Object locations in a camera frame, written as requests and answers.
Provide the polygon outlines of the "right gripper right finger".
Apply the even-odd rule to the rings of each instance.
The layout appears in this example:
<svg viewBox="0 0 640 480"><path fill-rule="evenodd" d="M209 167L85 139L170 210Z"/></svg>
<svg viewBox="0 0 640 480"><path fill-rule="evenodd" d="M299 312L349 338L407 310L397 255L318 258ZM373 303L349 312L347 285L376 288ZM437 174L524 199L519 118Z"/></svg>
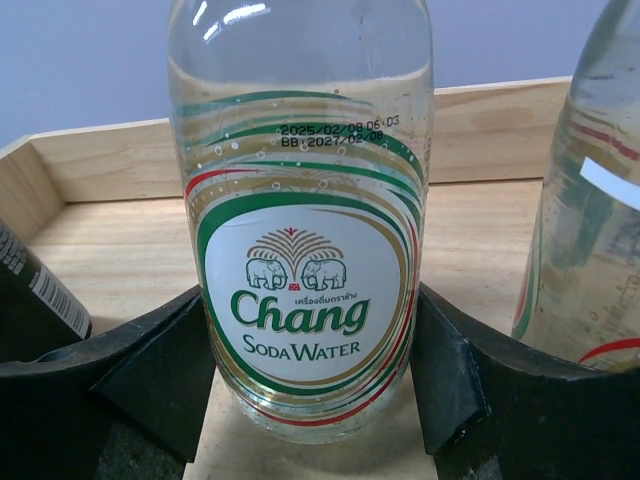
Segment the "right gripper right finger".
<svg viewBox="0 0 640 480"><path fill-rule="evenodd" d="M530 348L421 285L411 374L441 479L636 479L639 372Z"/></svg>

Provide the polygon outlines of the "clear bottle green cap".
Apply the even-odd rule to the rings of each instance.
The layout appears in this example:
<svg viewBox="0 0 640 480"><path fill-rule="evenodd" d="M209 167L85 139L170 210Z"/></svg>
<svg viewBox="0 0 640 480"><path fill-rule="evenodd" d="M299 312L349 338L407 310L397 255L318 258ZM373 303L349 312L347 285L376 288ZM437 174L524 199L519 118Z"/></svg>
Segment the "clear bottle green cap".
<svg viewBox="0 0 640 480"><path fill-rule="evenodd" d="M175 1L170 126L218 370L283 440L366 428L407 369L434 126L423 1Z"/></svg>

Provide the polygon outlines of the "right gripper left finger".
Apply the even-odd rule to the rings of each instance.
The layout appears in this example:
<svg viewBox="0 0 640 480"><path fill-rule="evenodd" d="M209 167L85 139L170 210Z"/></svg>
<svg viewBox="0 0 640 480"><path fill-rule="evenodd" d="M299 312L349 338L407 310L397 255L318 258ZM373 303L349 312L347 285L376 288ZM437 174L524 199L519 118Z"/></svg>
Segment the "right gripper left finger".
<svg viewBox="0 0 640 480"><path fill-rule="evenodd" d="M2 478L182 478L215 369L197 287L98 336L2 364Z"/></svg>

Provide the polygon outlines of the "clear soda bottle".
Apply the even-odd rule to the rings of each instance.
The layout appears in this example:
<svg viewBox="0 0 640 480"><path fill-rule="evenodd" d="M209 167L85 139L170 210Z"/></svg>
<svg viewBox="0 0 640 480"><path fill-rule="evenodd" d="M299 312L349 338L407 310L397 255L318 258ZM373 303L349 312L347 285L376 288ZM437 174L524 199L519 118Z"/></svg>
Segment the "clear soda bottle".
<svg viewBox="0 0 640 480"><path fill-rule="evenodd" d="M550 355L639 366L639 5L610 1L562 106L511 335Z"/></svg>

